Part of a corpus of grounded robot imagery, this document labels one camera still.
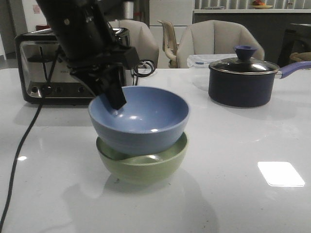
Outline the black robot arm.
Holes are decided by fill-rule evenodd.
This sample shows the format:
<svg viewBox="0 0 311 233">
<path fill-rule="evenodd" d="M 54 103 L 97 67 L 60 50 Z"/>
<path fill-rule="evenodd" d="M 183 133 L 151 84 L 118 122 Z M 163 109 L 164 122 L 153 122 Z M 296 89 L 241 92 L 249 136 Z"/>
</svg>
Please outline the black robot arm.
<svg viewBox="0 0 311 233">
<path fill-rule="evenodd" d="M 39 0 L 43 15 L 63 50 L 70 75 L 94 96 L 105 94 L 113 109 L 126 104 L 120 74 L 139 63 L 136 48 L 122 44 L 107 16 L 121 0 Z"/>
</svg>

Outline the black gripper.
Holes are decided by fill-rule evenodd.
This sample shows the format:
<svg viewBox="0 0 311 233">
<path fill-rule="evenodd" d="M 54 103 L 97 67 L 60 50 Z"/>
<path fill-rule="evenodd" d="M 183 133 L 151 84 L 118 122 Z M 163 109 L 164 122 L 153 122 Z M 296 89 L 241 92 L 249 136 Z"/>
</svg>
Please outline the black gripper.
<svg viewBox="0 0 311 233">
<path fill-rule="evenodd" d="M 70 75 L 92 95 L 105 94 L 116 110 L 126 104 L 121 79 L 124 69 L 131 69 L 139 62 L 135 47 L 112 46 L 97 55 L 78 60 L 69 59 L 62 53 L 60 58 L 67 63 Z"/>
</svg>

